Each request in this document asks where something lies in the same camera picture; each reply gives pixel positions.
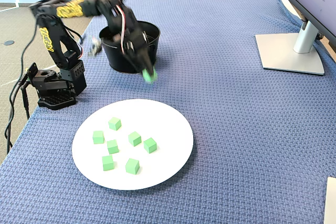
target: wire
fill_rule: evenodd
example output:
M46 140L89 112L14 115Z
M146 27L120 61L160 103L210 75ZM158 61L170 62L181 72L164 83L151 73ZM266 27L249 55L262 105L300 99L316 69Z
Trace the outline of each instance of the wire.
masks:
M83 38L82 38L82 36L81 36L78 32L72 30L71 28L67 27L67 26L64 25L64 24L63 24L63 26L64 26L64 28L67 29L68 31L70 31L70 32L72 32L72 33L74 33L74 34L76 34L76 35L79 37L79 39L80 39L80 43L83 44Z
M317 39L317 40L321 40L321 39L323 39L323 38L324 38L323 33L321 33L321 32L319 31L319 33L316 35L316 39Z
M27 116L27 120L29 120L30 115L29 115L29 101L28 101L28 95L27 95L27 87L29 86L30 82L26 81L21 89L21 93L22 93L22 100L23 100L23 106L26 110L26 116Z
M121 7L119 5L116 5L117 9L119 10L121 17L122 17L122 23L121 23L121 38L120 38L120 44L121 44L121 51L122 54L124 55L124 46L123 46L123 42L124 42L124 37L125 37L125 13L122 11Z
M19 88L20 88L20 85L18 85L18 84L22 85L21 79L22 79L23 72L24 72L24 70L23 70L24 69L23 56L24 56L27 48L30 46L30 44L35 39L36 31L37 31L37 26L38 26L38 17L41 16L41 15L43 15L43 13L40 13L40 14L38 14L38 15L35 16L36 22L35 22L34 34L33 34L33 37L31 38L31 40L29 41L29 43L23 49L23 52L21 54L21 72L20 72L20 76L17 79L16 83L14 84L13 89L12 89L10 95L9 95L9 103L10 103L11 111L9 113L9 120L8 120L8 124L6 126L6 129L5 129L5 138L7 139L7 154L9 153L9 146L11 146L11 147L13 146L12 143L10 142L10 139L11 139L11 124L12 124L12 121L13 121L13 118L14 118L14 102L15 102L15 98L16 98L17 92L19 91Z
M77 45L80 47L80 56L78 57L78 59L80 59L83 56L83 47L78 42L77 42Z

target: blue tablecloth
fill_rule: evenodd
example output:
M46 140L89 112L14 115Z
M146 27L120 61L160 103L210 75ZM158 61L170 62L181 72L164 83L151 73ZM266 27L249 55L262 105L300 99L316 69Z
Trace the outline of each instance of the blue tablecloth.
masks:
M315 43L322 77L262 68L255 35L300 28L280 0L127 4L161 30L158 81L113 71L104 52L84 58L78 103L38 108L0 167L1 222L323 223L327 177L336 176L336 64L325 48ZM104 26L94 18L86 34ZM164 183L103 188L77 170L72 139L94 111L132 98L179 110L194 149Z

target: black bowl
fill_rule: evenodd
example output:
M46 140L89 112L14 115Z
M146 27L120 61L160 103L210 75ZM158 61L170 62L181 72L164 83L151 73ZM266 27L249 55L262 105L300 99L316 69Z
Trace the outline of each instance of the black bowl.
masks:
M147 34L148 39L148 55L152 64L156 62L157 45L159 44L160 30L159 28L145 21L138 21L142 29ZM120 41L113 41L113 36L119 31L110 31L109 27L105 27L99 34L104 51L109 60L110 66L116 71L123 73L138 73L135 68L122 55Z

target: white plate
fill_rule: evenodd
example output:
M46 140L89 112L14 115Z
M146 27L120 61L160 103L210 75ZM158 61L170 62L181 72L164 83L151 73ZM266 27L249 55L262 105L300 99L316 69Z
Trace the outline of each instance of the white plate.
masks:
M109 129L108 121L120 118L121 128ZM104 144L93 144L94 131L104 131ZM128 135L137 131L141 144L133 147ZM152 137L157 150L148 154L143 141ZM106 141L117 140L119 153L112 154L114 169L103 171L102 156L109 155ZM187 119L176 109L157 101L124 100L112 103L90 115L79 127L72 143L72 157L79 171L92 182L117 190L138 190L176 174L193 149L193 131ZM129 158L137 159L136 175L126 173Z

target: black cable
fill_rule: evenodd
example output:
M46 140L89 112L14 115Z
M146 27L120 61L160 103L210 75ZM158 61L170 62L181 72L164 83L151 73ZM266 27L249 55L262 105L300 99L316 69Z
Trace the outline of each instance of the black cable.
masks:
M13 118L14 118L14 102L15 102L15 98L16 98L17 93L19 92L19 90L20 90L20 86L18 86L16 88L16 90L14 92L14 95L11 98L12 101L13 101L13 107L11 107L11 111L9 112L9 120L11 120L11 118L13 120ZM8 130L7 130L7 133L8 133L8 135L7 135L7 154L9 153L9 147L13 147L13 145L12 145L12 143L10 141L10 139L11 139L11 128L12 128L12 124L9 123Z
M28 101L28 95L27 95L27 87L30 85L30 82L26 81L25 84L22 85L21 92L22 92L22 100L23 100L23 106L26 110L26 116L27 120L29 120L29 101Z
M27 48L30 46L30 44L35 39L36 31L37 31L37 26L38 26L38 17L41 16L41 15L43 15L43 13L40 13L40 14L38 14L38 15L35 16L36 22L35 22L34 34L33 34L33 37L31 38L31 40L29 41L29 43L23 49L23 52L21 54L21 72L20 72L20 76L17 79L16 83L14 84L13 89L12 89L10 95L9 95L9 103L10 103L11 111L9 113L9 120L8 120L8 124L6 126L6 129L5 129L5 138L7 139L7 154L9 153L9 146L13 146L12 143L10 142L10 139L11 139L11 124L12 124L12 121L13 121L13 118L14 118L14 102L15 102L15 98L16 98L18 90L20 89L20 86L23 84L23 83L21 83L22 82L21 79L22 79L23 72L24 72L23 56L24 56Z
M79 39L80 39L80 44L83 44L83 38L82 38L82 36L81 36L78 32L72 30L71 28L67 27L66 25L64 25L64 27L65 27L68 31L70 31L70 32L72 32L72 33L74 33L74 34L76 34L76 35L79 37Z
M316 35L316 40L321 40L321 39L323 39L323 38L324 38L323 33L321 33L321 32L319 31L319 33Z

